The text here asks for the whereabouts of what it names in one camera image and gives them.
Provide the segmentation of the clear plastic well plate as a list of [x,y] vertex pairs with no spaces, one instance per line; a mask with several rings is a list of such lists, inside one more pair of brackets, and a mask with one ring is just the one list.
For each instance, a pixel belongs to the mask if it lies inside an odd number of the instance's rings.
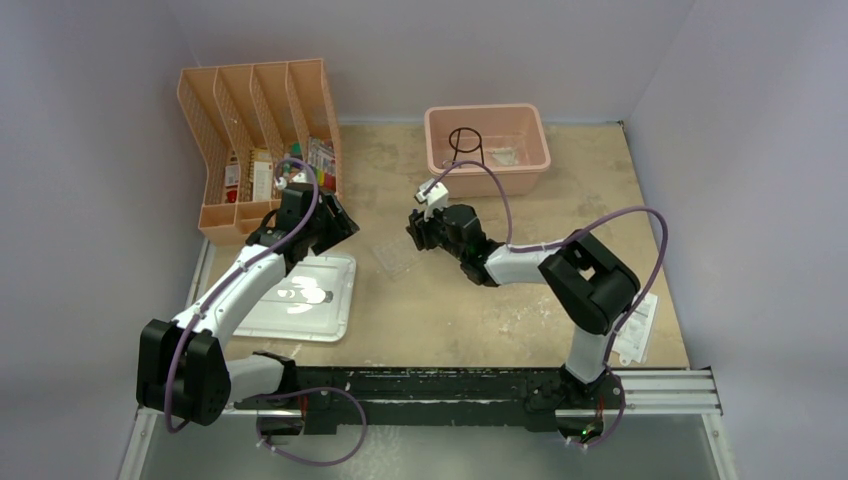
[[372,252],[381,270],[392,280],[404,276],[421,259],[413,241],[400,235],[376,244],[372,247]]

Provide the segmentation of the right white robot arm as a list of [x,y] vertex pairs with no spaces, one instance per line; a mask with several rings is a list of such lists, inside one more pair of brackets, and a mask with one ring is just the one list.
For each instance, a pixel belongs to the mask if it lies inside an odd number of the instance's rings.
[[576,231],[547,246],[497,242],[465,204],[414,210],[406,231],[418,250],[440,248],[457,259],[476,285],[547,285],[575,325],[563,397],[584,407],[599,396],[614,331],[645,296],[636,274],[599,239]]

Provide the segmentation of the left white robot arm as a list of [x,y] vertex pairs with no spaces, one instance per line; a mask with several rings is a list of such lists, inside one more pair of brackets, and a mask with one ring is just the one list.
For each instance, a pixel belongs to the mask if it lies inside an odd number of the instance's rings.
[[143,407],[208,426],[225,407],[261,397],[284,409],[297,399],[295,363],[268,352],[235,361],[224,347],[263,295],[310,255],[358,231],[336,195],[311,183],[284,188],[237,259],[200,299],[173,319],[153,319],[140,334],[136,399]]

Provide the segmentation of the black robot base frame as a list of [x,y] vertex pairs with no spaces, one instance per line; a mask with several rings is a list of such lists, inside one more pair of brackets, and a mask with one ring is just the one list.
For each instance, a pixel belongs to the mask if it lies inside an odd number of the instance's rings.
[[318,367],[299,366],[286,391],[294,398],[253,397],[238,410],[288,411],[308,435],[342,425],[521,427],[533,433],[593,437],[604,417],[620,413],[619,377],[589,385],[564,367]]

